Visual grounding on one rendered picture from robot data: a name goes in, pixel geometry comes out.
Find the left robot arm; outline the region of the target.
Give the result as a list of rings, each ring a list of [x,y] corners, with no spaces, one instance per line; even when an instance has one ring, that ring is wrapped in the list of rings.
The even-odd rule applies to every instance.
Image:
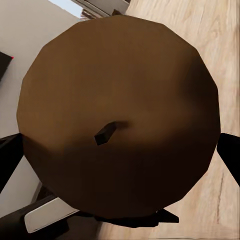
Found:
[[[0,218],[0,240],[55,240],[70,230],[67,219],[95,218],[123,227],[155,227],[159,223],[179,223],[179,217],[164,208],[143,217],[105,218],[71,207],[52,194]]]

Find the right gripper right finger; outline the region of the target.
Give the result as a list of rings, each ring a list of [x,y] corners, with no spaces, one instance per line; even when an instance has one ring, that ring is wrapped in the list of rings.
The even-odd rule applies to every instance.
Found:
[[[240,186],[240,137],[222,132],[216,149]]]

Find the pillar candle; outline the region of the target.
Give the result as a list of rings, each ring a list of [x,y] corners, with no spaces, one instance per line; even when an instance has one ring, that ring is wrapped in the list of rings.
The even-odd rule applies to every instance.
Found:
[[[221,132],[218,87],[195,47],[126,14],[80,21],[22,79],[23,155],[72,208],[149,216],[208,171]]]

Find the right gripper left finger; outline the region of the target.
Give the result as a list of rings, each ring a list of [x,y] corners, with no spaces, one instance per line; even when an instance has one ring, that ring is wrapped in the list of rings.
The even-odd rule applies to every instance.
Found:
[[[0,193],[24,156],[22,133],[0,138]]]

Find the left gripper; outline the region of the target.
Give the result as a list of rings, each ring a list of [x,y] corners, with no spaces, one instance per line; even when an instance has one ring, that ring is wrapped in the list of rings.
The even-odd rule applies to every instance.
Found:
[[[135,229],[138,227],[155,227],[159,223],[179,223],[179,217],[163,208],[149,216],[118,218],[118,221],[113,224]]]

